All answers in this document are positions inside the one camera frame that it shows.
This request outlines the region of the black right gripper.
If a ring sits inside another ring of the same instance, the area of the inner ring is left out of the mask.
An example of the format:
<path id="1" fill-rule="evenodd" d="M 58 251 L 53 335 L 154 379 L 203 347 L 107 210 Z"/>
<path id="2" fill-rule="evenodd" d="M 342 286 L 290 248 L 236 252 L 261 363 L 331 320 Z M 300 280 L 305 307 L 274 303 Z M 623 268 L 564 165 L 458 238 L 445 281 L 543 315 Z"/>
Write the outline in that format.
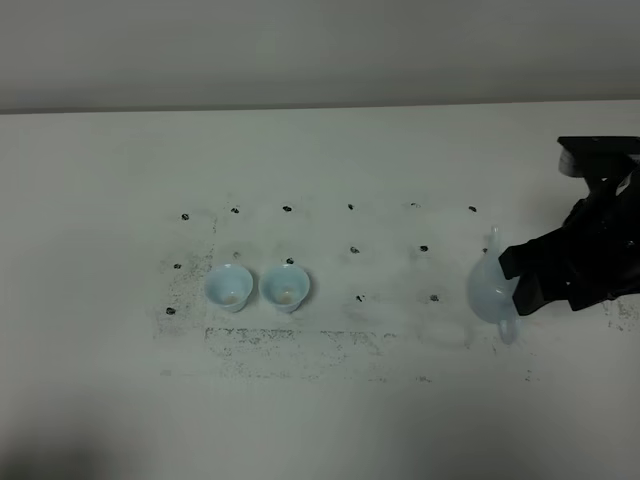
<path id="1" fill-rule="evenodd" d="M 563 228 L 499 256 L 505 278 L 519 277 L 512 300 L 520 316 L 558 300 L 580 311 L 639 292 L 639 171 L 589 188 Z"/>

